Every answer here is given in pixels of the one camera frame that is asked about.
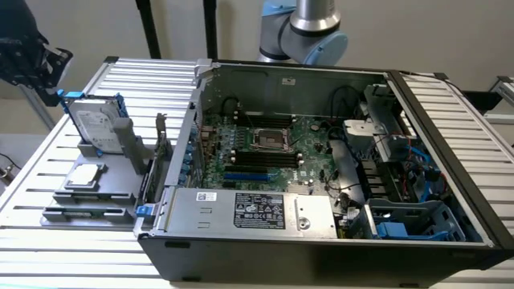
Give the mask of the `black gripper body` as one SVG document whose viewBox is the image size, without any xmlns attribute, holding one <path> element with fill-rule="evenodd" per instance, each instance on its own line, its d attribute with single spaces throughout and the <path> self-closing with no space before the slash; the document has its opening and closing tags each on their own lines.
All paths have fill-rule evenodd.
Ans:
<svg viewBox="0 0 514 289">
<path fill-rule="evenodd" d="M 2 0 L 2 44 L 50 44 L 24 0 Z"/>
</svg>

